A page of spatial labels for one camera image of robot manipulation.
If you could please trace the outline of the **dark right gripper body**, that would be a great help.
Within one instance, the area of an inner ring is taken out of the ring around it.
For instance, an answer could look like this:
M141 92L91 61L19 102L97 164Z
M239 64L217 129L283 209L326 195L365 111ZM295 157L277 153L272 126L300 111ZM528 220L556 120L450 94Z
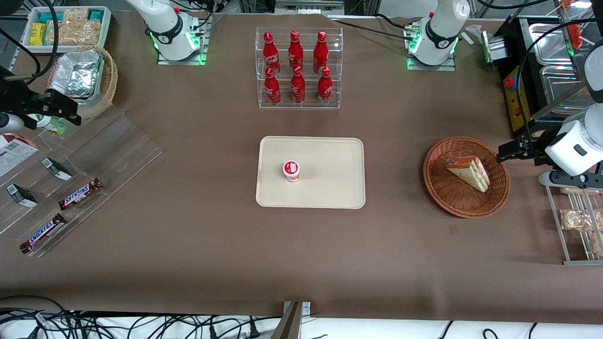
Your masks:
M30 117L36 107L33 92L22 81L8 81L12 76L4 66L0 67L0 127L2 129L36 129L37 120Z

